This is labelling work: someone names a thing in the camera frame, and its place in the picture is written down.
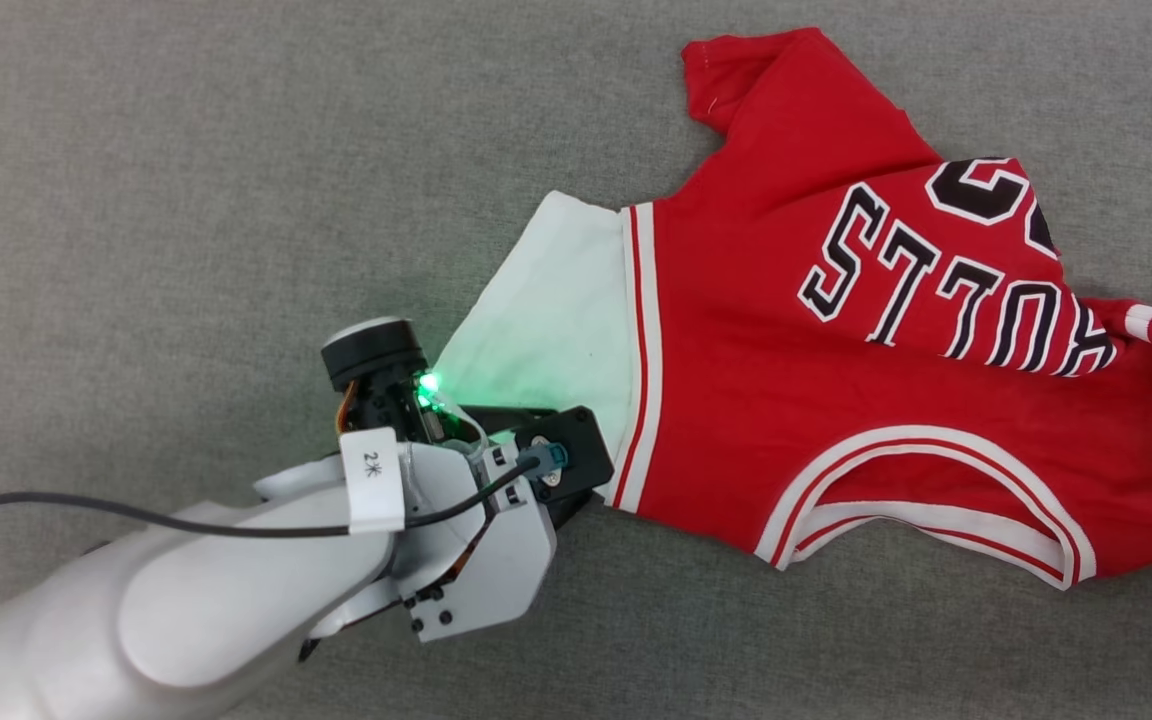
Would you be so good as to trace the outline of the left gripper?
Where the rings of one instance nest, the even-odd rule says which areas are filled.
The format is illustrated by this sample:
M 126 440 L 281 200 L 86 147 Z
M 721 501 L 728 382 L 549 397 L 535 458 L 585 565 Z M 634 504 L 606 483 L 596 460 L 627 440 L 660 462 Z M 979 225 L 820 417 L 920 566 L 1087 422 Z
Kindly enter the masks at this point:
M 399 441 L 483 450 L 488 434 L 445 396 L 410 320 L 380 316 L 339 331 L 321 347 L 342 395 L 335 432 L 393 429 Z

